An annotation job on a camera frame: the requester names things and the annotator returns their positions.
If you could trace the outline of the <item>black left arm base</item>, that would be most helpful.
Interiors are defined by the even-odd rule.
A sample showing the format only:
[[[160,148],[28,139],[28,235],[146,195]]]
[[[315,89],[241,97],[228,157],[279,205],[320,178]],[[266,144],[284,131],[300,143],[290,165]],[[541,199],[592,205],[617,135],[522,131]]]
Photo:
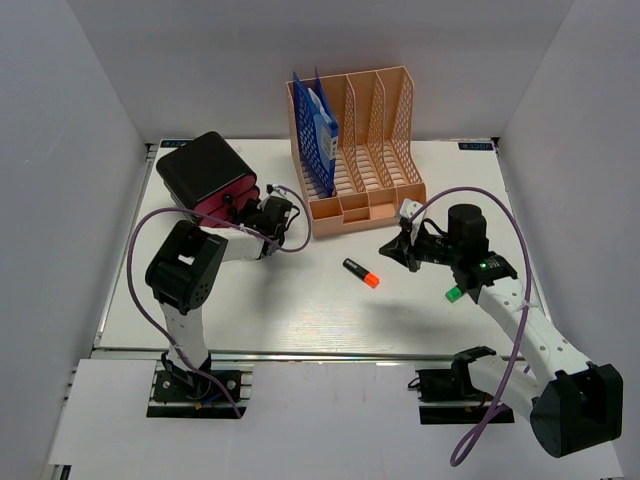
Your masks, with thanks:
[[[251,397],[253,372],[224,367],[212,371],[236,403],[240,416],[221,389],[210,380],[193,389],[172,376],[159,362],[156,363],[150,389],[146,417],[161,419],[219,419],[239,420],[245,413]]]

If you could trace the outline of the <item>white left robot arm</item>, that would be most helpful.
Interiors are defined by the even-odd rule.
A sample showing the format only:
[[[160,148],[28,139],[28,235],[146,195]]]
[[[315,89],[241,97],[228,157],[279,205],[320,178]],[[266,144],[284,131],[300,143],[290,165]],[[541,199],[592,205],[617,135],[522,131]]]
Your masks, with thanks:
[[[163,354],[164,369],[188,398],[211,387],[211,358],[204,340],[202,307],[224,262],[259,260],[283,245],[290,218],[300,209],[272,194],[251,198],[228,214],[207,215],[173,227],[145,274],[172,338]]]

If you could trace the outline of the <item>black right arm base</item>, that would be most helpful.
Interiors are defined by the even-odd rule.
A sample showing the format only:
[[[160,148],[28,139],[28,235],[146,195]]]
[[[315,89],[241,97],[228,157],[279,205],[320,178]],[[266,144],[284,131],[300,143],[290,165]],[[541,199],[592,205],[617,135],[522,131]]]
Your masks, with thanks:
[[[472,386],[468,366],[484,357],[495,356],[491,348],[478,346],[455,354],[447,368],[418,369],[407,389],[418,395],[420,424],[478,424],[489,411],[493,396]]]

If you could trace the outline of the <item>green black highlighter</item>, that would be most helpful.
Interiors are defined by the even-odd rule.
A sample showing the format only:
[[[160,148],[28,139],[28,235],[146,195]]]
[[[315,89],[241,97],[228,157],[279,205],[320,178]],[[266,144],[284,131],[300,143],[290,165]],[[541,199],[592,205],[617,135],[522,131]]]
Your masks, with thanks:
[[[450,290],[448,290],[445,293],[445,298],[450,302],[450,303],[455,303],[456,301],[458,301],[462,296],[464,295],[464,292],[457,286],[452,287]]]

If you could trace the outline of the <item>peach plastic file organizer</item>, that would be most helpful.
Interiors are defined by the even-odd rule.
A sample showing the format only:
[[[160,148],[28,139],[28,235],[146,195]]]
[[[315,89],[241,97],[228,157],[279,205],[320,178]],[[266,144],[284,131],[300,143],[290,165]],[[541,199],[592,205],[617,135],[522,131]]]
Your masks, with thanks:
[[[427,187],[411,155],[414,82],[403,66],[320,77],[340,127],[335,191],[322,198],[301,162],[286,84],[291,154],[316,239],[391,226],[406,198]]]

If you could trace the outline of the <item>blue plastic folder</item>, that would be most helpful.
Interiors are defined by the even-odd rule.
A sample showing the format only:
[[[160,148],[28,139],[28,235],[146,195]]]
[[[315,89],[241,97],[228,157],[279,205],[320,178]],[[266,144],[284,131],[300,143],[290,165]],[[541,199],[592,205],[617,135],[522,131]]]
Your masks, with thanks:
[[[321,197],[331,197],[335,191],[340,127],[319,75],[316,75],[311,86],[304,83],[296,72],[293,72],[292,79],[301,162],[307,167]]]

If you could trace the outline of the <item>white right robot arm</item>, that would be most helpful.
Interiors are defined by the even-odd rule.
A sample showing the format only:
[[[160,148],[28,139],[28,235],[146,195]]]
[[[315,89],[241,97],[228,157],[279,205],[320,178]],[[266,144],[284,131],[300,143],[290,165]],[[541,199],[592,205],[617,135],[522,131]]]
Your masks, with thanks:
[[[489,248],[481,209],[450,207],[447,231],[434,235],[423,224],[420,206],[403,201],[401,231],[380,254],[412,272],[424,262],[450,267],[457,289],[500,326],[531,369],[528,374],[508,370],[494,350],[473,347],[454,357],[453,390],[466,399],[500,393],[503,404],[528,420],[539,444],[555,458],[619,438],[621,375],[610,364],[593,363],[526,300],[516,270]]]

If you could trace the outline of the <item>orange black highlighter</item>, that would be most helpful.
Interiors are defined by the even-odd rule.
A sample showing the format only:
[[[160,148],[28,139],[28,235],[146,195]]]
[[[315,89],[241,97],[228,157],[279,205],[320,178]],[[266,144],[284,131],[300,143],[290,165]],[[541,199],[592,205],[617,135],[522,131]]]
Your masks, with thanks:
[[[370,272],[369,270],[367,270],[366,268],[364,268],[354,260],[350,258],[346,258],[343,261],[342,265],[345,269],[347,269],[350,273],[352,273],[357,278],[362,280],[369,287],[376,288],[379,285],[380,279],[375,274],[373,274],[372,272]]]

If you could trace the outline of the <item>black pink drawer unit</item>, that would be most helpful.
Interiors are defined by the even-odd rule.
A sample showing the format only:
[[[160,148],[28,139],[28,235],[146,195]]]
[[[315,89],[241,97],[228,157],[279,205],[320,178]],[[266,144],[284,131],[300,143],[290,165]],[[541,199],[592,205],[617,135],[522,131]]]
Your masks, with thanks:
[[[232,222],[247,204],[259,200],[256,173],[215,131],[164,155],[156,170],[178,206],[211,217],[193,219],[204,227]]]

